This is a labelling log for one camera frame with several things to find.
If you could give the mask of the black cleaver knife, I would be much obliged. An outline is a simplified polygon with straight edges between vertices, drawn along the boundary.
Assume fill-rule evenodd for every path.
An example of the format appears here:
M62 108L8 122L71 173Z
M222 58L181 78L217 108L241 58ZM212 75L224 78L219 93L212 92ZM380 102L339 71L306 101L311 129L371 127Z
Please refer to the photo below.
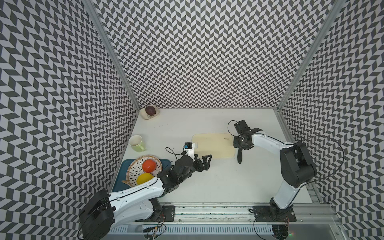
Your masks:
M243 149L239 148L238 149L238 154L237 154L237 161L238 164L241 164L243 161L243 154L242 154Z

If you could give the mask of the cream plastic cutting board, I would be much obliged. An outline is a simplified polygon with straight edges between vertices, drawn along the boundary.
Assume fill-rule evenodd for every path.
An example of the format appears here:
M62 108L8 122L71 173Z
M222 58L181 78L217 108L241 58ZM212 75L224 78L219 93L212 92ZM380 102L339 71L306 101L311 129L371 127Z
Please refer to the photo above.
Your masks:
M196 134L192 143L196 144L195 153L199 156L212 155L213 159L226 159L235 156L233 136L230 134Z

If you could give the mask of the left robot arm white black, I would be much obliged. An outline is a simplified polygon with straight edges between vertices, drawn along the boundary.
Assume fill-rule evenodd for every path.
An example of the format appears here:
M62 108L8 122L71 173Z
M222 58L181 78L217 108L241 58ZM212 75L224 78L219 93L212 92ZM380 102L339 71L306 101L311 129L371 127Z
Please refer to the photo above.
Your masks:
M194 172L207 171L211 160L212 155L199 159L183 154L173 166L148 182L120 192L96 192L80 211L77 238L100 240L120 225L145 220L156 222L163 210L159 198L176 190Z

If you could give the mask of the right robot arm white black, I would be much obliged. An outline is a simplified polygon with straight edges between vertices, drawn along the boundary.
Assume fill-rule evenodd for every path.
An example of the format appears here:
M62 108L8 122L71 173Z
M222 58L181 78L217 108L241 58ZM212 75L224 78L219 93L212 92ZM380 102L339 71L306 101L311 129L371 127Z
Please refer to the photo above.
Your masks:
M282 184L276 195L270 200L270 213L278 216L287 213L293 207L293 201L300 189L309 184L317 174L313 157L302 142L288 143L271 137L259 128L250 128L246 121L235 121L233 145L238 149L237 160L243 161L243 150L260 147L280 157Z

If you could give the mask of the red tomato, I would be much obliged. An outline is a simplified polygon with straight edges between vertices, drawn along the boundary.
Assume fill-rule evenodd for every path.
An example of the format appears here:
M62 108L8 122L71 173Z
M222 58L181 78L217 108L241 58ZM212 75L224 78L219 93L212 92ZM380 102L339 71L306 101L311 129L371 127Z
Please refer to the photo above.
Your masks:
M153 159L147 159L142 164L142 169L145 173L152 173L156 170L157 163Z

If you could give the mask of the yellow lemon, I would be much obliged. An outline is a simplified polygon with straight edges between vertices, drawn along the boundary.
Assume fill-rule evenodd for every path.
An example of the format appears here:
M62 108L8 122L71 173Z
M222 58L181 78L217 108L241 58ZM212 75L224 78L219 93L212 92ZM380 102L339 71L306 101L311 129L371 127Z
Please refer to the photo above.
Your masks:
M136 183L137 183L137 185L141 185L141 184L144 184L144 183L150 181L153 178L154 178L154 176L152 174L143 173L143 174L138 176Z

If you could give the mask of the white woven basket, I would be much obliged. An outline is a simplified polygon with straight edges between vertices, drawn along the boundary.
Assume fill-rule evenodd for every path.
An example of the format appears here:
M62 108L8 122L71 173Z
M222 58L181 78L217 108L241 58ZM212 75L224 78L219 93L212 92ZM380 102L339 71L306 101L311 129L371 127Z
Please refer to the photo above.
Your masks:
M160 159L152 155L145 155L145 156L139 157L138 159L134 160L131 163L131 165L127 170L126 180L122 182L125 183L126 185L129 185L130 187L137 186L136 180L139 175L145 173L142 169L142 164L147 159L153 159L157 163L156 170L150 173L154 177L156 177L163 170L163 164L161 163Z

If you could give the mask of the green white mug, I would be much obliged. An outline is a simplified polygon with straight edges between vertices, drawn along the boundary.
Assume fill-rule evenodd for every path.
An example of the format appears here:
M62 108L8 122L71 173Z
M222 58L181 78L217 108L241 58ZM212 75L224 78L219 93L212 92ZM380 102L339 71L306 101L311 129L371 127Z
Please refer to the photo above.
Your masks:
M146 150L143 138L140 135L131 136L129 146L136 152L144 152Z

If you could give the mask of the dark red plum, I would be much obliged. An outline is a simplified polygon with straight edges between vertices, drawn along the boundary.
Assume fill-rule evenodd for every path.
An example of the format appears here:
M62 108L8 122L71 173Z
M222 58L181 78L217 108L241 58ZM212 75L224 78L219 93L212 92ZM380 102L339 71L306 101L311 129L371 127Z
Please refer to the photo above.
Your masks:
M145 112L149 118L152 118L153 116L155 116L157 114L156 108L153 106L147 106L145 108Z

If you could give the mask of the cream small bowl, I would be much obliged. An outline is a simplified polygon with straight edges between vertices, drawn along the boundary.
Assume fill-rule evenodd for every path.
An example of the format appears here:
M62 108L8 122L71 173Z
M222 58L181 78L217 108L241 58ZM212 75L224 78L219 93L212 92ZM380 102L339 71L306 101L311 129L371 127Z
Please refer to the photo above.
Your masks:
M156 108L156 111L157 111L157 114L155 115L155 116L153 116L152 118L149 118L148 116L147 116L147 114L146 114L146 112L145 112L145 108L142 108L141 110L140 110L140 116L141 116L141 118L142 119L144 119L144 120L151 120L151 119L153 119L153 118L156 118L159 114L160 114L160 109L157 107L157 106L154 106L154 105L149 105L149 106L153 106L153 107L155 107Z

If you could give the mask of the teal tray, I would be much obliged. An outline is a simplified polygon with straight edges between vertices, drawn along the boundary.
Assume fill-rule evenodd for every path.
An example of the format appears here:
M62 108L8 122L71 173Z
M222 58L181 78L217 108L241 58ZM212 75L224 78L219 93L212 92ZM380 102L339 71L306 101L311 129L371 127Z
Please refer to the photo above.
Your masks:
M120 167L120 170L118 172L116 181L114 183L114 186L112 188L112 192L119 192L119 191L127 190L129 188L133 188L133 187L130 187L129 185L126 185L125 183L122 182L122 181L126 180L127 170L133 161L134 161L134 159L127 159L127 160L123 161L123 163ZM163 169L169 169L171 167L171 161L170 160L160 159L160 161L163 164Z

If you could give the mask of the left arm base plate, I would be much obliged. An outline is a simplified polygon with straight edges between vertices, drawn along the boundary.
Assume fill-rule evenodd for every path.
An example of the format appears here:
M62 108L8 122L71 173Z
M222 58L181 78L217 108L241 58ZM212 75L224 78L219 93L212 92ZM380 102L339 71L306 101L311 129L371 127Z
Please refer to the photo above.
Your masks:
M165 205L161 210L155 210L154 213L147 219L136 220L136 222L174 222L176 206Z

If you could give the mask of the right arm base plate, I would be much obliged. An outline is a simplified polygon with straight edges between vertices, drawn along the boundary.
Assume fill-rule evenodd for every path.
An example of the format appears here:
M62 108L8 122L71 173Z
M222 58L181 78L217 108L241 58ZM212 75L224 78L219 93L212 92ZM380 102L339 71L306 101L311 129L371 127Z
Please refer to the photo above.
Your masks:
M271 206L253 206L252 210L257 222L295 223L297 221L292 206L283 210Z

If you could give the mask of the aluminium front rail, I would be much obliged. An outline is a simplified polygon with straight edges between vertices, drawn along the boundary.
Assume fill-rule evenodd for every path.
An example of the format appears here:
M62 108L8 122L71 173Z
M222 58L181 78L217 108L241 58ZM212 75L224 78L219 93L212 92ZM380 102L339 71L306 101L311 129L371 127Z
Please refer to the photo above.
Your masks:
M266 223L257 222L253 213L253 206L268 206L267 204L256 203L161 203L161 206L176 206L175 224L247 224ZM273 223L269 224L341 224L335 209L327 204L295 204L293 210L296 214L295 223ZM132 225L146 222L131 222L124 225Z

